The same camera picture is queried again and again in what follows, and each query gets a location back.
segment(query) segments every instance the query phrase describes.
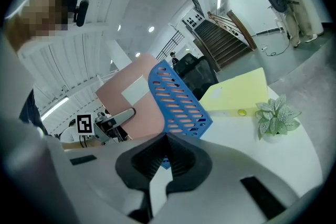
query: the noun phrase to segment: stair railing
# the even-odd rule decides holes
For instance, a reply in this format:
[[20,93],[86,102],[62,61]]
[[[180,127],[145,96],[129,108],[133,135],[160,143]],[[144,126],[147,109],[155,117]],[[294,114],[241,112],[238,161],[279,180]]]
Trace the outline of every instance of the stair railing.
[[182,41],[184,36],[180,31],[177,31],[175,35],[167,42],[167,44],[163,47],[160,53],[157,55],[156,59],[161,62],[164,60],[170,53],[175,49],[175,47]]
[[229,18],[225,18],[219,15],[214,15],[208,12],[209,19],[215,22],[220,28],[228,31],[231,35],[240,39],[243,43],[249,46],[252,50],[257,48],[252,36],[249,34],[245,26],[237,18],[237,16],[230,10],[227,13]]

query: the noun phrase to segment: black office chair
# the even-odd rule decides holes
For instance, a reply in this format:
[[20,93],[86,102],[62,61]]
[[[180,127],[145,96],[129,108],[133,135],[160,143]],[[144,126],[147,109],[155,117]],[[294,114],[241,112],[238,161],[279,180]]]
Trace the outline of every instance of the black office chair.
[[210,86],[218,83],[216,73],[205,56],[197,59],[187,54],[174,66],[174,70],[197,100],[203,97]]

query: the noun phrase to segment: fluorescent light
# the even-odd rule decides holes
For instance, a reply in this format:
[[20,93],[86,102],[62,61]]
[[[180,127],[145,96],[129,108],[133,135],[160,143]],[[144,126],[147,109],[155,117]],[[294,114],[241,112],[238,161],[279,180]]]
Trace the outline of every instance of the fluorescent light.
[[221,7],[221,0],[217,0],[217,9]]
[[41,120],[45,120],[47,116],[52,114],[56,109],[58,109],[61,105],[63,105],[66,101],[68,101],[69,98],[66,96],[63,99],[61,99],[57,104],[55,104],[51,109],[49,109],[46,113],[44,113],[41,117]]

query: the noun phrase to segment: black jacket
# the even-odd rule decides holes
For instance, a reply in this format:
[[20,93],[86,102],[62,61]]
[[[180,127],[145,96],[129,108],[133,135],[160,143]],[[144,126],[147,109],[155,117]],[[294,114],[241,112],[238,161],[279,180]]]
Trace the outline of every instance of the black jacket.
[[34,126],[40,127],[44,132],[44,135],[48,135],[48,132],[42,123],[40,113],[36,107],[33,90],[30,92],[19,118],[25,123],[32,123]]

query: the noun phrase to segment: white desk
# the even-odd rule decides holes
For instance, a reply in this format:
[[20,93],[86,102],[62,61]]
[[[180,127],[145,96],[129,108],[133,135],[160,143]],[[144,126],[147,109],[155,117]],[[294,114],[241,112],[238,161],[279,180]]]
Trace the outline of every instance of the white desk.
[[[278,98],[270,87],[268,95],[273,99]],[[279,143],[270,144],[258,139],[256,118],[212,117],[212,120],[213,124],[201,139],[247,154],[287,182],[299,197],[322,184],[322,170],[318,156],[302,125],[289,132]],[[160,167],[151,181],[154,214],[166,201],[165,186],[172,180],[170,170]]]

